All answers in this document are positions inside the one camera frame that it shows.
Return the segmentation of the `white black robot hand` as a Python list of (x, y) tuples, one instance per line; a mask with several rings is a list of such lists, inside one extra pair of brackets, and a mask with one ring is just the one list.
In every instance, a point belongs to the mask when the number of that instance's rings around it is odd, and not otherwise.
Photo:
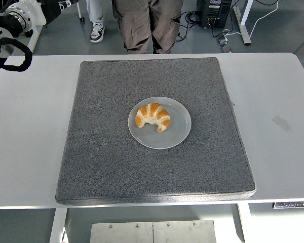
[(47, 25), (53, 22), (63, 10), (79, 1), (20, 1), (26, 7), (34, 25)]

